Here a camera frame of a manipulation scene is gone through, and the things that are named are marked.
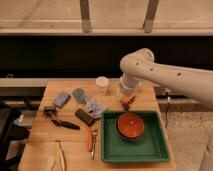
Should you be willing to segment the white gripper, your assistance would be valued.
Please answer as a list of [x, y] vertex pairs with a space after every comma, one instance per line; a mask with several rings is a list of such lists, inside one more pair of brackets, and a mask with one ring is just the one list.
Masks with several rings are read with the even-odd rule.
[[133, 96], [136, 94], [140, 82], [127, 75], [122, 75], [118, 82], [117, 95], [119, 98]]

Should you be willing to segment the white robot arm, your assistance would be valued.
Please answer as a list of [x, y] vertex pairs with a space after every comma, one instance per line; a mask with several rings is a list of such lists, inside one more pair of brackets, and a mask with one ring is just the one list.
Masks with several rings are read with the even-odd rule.
[[123, 94], [133, 93], [141, 80], [148, 80], [213, 109], [211, 70], [155, 63], [154, 54], [148, 48], [125, 55], [120, 60], [120, 69], [119, 88]]

